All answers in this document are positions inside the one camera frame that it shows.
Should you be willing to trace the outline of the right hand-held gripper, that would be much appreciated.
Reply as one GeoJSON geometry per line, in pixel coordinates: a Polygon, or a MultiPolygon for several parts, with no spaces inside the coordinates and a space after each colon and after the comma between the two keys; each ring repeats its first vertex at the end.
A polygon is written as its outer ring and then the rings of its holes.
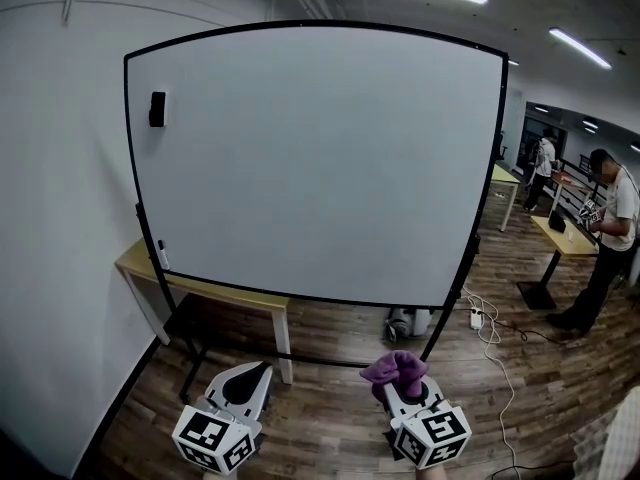
{"type": "Polygon", "coordinates": [[[383,386],[383,408],[390,416],[384,433],[395,460],[433,467],[460,456],[472,430],[460,406],[453,406],[432,378],[421,379],[422,393],[407,398],[392,383],[383,386]]]}

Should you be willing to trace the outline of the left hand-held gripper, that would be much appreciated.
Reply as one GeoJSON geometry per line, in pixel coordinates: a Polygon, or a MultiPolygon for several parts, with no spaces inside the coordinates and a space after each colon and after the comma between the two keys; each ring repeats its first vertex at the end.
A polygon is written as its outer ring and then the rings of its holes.
{"type": "Polygon", "coordinates": [[[207,473],[234,473],[256,453],[273,367],[241,364],[214,377],[195,404],[184,407],[172,433],[181,456],[207,473]]]}

